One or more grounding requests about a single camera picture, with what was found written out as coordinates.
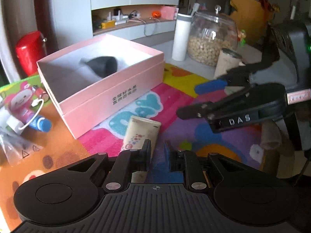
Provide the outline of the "red metal canister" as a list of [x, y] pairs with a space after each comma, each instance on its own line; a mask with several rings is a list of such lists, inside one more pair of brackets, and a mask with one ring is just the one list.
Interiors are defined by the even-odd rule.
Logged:
[[36, 30], [25, 34], [15, 45], [15, 52], [26, 75], [31, 76], [38, 71], [37, 61], [47, 55], [47, 39]]

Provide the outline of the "cream lotion tube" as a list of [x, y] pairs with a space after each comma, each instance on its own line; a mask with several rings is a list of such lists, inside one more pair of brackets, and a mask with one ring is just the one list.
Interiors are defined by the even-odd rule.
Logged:
[[121, 151], [140, 150], [144, 141], [148, 139], [151, 142], [151, 149], [147, 152], [147, 164], [151, 163], [153, 152], [156, 146], [156, 139], [161, 127], [161, 123], [138, 116], [131, 116], [127, 131], [123, 139]]

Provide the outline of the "dark grey funnel nozzle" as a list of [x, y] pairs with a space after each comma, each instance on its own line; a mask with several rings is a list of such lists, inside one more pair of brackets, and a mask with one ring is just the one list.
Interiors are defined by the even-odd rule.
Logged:
[[100, 56], [89, 60], [82, 58], [80, 63], [89, 66], [101, 78], [108, 77], [118, 70], [118, 61], [112, 56]]

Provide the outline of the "grey tv cabinet shelf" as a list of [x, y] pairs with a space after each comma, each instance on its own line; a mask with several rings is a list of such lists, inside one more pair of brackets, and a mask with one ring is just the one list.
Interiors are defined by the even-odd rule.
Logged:
[[[110, 19], [113, 12], [119, 16], [134, 14], [125, 23], [113, 27], [93, 30], [93, 36], [109, 33], [129, 40], [152, 35], [170, 36], [175, 30], [175, 14], [179, 0], [91, 0], [91, 15], [96, 19]], [[153, 11], [160, 11], [159, 19], [152, 17]]]

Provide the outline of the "orange pumpkin toy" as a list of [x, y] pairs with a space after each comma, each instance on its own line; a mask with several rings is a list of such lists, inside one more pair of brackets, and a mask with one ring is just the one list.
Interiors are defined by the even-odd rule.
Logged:
[[161, 17], [161, 12], [160, 11], [153, 11], [152, 12], [152, 17], [153, 18], [157, 18], [157, 19], [159, 19], [160, 17]]

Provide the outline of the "glass jar with beans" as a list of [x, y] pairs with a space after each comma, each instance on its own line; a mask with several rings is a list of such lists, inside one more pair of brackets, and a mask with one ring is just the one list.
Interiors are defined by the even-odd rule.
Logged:
[[235, 50], [238, 33], [235, 21], [221, 12], [216, 5], [214, 12], [195, 12], [188, 38], [188, 56], [205, 65], [215, 67], [223, 48]]

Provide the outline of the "colourful cartoon table mat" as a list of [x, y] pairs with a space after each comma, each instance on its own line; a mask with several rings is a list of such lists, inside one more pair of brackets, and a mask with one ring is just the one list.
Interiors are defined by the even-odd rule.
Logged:
[[24, 158], [13, 166], [1, 155], [1, 232], [10, 232], [21, 222], [13, 205], [13, 196], [22, 183], [92, 154], [106, 152], [109, 156], [117, 156], [132, 115], [161, 123], [148, 175], [151, 182], [173, 182], [179, 178], [177, 174], [163, 173], [163, 143], [166, 140], [171, 141], [176, 149], [191, 150], [199, 156], [221, 153], [281, 178], [291, 176], [295, 154], [286, 138], [283, 123], [214, 134], [203, 119], [183, 121], [176, 116], [176, 110], [181, 106], [206, 100], [215, 102], [226, 95], [224, 90], [196, 94], [195, 86], [204, 82], [203, 77], [166, 64], [162, 84], [78, 139], [72, 137], [53, 103], [46, 102], [41, 114], [51, 121], [51, 130], [42, 133], [29, 128], [23, 132], [23, 136], [41, 146], [41, 150], [25, 153]]

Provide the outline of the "white cable adapter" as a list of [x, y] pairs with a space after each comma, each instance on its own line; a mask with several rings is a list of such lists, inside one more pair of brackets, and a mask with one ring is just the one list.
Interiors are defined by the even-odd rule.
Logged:
[[39, 109], [34, 112], [31, 110], [32, 107], [32, 97], [24, 97], [15, 95], [8, 105], [8, 110], [10, 116], [8, 117], [6, 124], [12, 131], [17, 135], [21, 135], [24, 129], [30, 125], [32, 121], [38, 116], [41, 111], [44, 100], [43, 99], [34, 99], [34, 106], [39, 106]]

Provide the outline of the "pink cardboard box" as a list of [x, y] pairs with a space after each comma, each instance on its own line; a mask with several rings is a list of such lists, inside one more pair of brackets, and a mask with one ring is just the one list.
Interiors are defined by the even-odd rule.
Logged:
[[[97, 75], [86, 63], [116, 60], [116, 72]], [[56, 110], [77, 139], [163, 81], [164, 53], [110, 34], [93, 37], [37, 62]]]

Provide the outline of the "white cylinder bottle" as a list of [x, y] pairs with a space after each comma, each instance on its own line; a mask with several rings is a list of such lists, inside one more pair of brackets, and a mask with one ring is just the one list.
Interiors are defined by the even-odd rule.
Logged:
[[191, 30], [192, 16], [177, 14], [175, 35], [172, 48], [172, 59], [182, 62], [186, 58], [188, 38]]

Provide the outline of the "white cube charger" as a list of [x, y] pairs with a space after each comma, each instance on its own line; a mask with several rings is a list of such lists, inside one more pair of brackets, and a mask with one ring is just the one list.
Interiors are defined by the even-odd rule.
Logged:
[[7, 120], [10, 117], [10, 112], [9, 110], [3, 106], [0, 110], [0, 126], [1, 127], [6, 127], [7, 126]]

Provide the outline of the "clear plastic bag with parts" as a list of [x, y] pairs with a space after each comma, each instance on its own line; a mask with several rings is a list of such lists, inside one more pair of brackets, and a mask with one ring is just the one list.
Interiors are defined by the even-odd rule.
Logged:
[[14, 167], [32, 154], [42, 150], [43, 147], [26, 140], [16, 133], [1, 128], [1, 149], [8, 163]]

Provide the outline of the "blue capped tube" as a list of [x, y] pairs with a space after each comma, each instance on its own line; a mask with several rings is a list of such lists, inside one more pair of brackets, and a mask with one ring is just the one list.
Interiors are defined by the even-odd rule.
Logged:
[[28, 127], [32, 129], [42, 131], [45, 133], [49, 132], [52, 127], [51, 121], [46, 119], [40, 114], [37, 114], [35, 117], [34, 116], [35, 116], [34, 111], [24, 108], [21, 111], [20, 118], [24, 124], [29, 123]]

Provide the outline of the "red lipstick tube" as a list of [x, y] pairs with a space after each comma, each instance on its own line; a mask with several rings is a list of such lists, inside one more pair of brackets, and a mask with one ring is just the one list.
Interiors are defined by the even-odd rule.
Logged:
[[32, 86], [32, 91], [38, 99], [42, 99], [44, 102], [47, 102], [50, 98], [48, 93], [37, 85]]

